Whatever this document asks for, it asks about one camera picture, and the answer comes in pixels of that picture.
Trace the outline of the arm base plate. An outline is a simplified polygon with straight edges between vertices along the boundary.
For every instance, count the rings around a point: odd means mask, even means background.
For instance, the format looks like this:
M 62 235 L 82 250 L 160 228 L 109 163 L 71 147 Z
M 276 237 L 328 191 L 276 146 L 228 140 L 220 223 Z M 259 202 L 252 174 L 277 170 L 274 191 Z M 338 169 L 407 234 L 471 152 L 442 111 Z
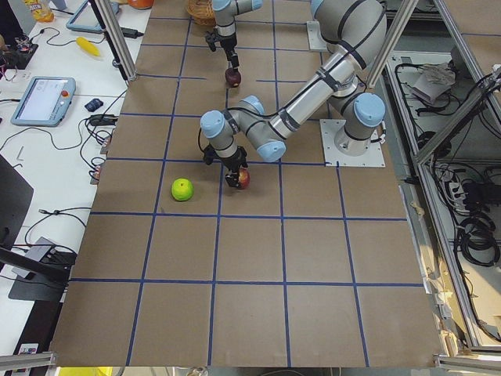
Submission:
M 383 140 L 376 128 L 370 139 L 358 141 L 345 132 L 345 120 L 321 119 L 324 165 L 328 167 L 384 168 Z
M 306 30 L 309 50 L 313 52 L 326 52 L 326 42 L 320 34 L 319 22 L 316 20 L 307 21 Z

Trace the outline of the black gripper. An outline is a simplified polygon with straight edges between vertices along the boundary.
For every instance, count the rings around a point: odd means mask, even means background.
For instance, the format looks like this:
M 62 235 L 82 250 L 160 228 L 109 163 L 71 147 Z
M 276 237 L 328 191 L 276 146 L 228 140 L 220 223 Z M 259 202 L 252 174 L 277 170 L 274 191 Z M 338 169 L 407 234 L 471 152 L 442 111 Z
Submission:
M 221 36 L 221 47 L 225 51 L 226 58 L 229 61 L 229 68 L 232 71 L 238 71 L 238 68 L 240 66 L 239 57 L 236 53 L 236 45 L 236 33 L 227 36 Z
M 225 181 L 230 187 L 241 187 L 240 169 L 247 168 L 247 152 L 242 146 L 238 146 L 236 152 L 230 157 L 221 158 L 223 165 L 229 170 L 225 174 Z

